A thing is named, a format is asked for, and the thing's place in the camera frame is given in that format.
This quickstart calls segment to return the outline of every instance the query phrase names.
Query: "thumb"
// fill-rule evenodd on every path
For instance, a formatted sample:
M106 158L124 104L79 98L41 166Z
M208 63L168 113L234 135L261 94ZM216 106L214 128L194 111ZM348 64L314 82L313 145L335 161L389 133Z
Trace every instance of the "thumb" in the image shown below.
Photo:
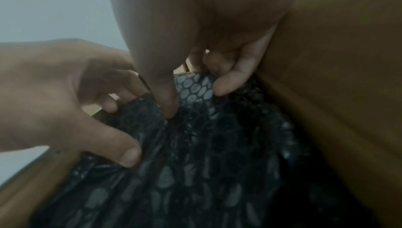
M158 78L144 76L144 80L151 90L156 103L160 106L163 117L166 119L173 118L179 110L179 96L173 72Z
M123 131L109 127L88 116L77 112L75 131L71 144L74 148L103 156L124 167L131 167L141 159L141 146L138 141Z

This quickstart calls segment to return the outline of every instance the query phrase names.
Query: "dark fabric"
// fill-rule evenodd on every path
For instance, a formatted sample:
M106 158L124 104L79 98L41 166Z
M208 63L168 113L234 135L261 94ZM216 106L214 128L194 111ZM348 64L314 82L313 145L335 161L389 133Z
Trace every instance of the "dark fabric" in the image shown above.
M226 97L211 76L175 82L173 120L146 96L105 122L139 140L141 164L86 154L31 228L376 227L256 82Z

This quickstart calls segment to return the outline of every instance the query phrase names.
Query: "hand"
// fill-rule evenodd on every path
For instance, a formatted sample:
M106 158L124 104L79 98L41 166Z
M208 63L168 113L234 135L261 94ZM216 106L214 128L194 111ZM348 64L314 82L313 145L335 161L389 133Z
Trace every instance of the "hand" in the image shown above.
M133 57L166 118L178 110L173 70L187 57L226 95L253 74L294 0L111 0Z
M147 92L128 52L82 40L0 45L0 150L39 145L90 151L123 166L141 148L128 134L85 114L82 105L117 110Z

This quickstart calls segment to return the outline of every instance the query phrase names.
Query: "white wall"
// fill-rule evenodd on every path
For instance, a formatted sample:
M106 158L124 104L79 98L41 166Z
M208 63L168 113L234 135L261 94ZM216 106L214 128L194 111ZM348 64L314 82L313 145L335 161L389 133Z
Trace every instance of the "white wall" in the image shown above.
M0 0L0 42L82 38L126 49L109 0ZM0 184L46 148L0 154Z

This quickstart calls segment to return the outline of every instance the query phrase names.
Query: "black patterned fabric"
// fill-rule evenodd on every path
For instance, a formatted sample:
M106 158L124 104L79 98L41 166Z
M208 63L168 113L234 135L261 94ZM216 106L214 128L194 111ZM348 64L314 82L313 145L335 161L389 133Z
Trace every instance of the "black patterned fabric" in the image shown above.
M376 227L256 82L226 97L211 76L175 82L172 121L146 96L105 122L139 140L141 164L84 155L31 228Z

